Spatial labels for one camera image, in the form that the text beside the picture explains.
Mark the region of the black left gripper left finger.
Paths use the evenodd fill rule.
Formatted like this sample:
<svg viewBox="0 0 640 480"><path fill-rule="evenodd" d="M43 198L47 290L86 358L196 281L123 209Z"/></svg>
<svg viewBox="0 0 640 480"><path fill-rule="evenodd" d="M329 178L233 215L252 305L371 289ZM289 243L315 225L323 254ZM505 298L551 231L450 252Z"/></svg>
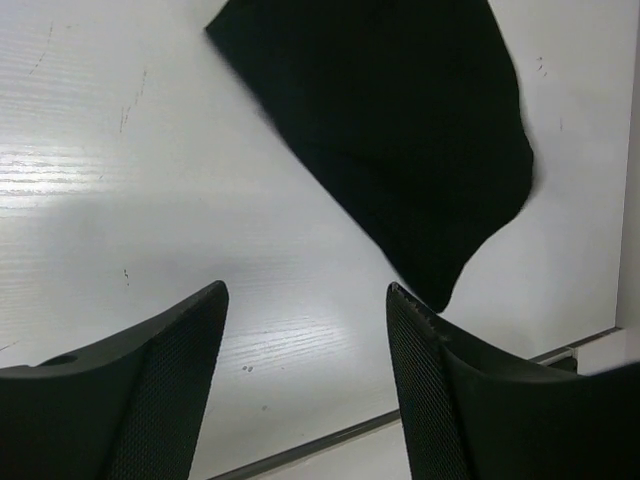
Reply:
<svg viewBox="0 0 640 480"><path fill-rule="evenodd" d="M2 369L2 478L188 478L228 303L216 281L93 344Z"/></svg>

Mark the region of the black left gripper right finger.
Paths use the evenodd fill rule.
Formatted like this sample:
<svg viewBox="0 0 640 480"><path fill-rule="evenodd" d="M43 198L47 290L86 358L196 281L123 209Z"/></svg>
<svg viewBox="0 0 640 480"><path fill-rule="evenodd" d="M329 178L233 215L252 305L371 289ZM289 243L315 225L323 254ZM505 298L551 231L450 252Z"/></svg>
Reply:
<svg viewBox="0 0 640 480"><path fill-rule="evenodd" d="M413 478L638 477L637 364L583 376L517 357L395 283L386 319Z"/></svg>

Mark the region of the black skirt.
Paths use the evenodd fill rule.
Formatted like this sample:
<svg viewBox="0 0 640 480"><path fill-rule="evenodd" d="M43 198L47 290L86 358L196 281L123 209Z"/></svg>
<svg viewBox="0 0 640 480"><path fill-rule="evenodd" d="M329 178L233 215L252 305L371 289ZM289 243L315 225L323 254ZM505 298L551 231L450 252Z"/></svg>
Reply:
<svg viewBox="0 0 640 480"><path fill-rule="evenodd" d="M207 35L406 285L446 309L526 204L534 152L485 1L229 1Z"/></svg>

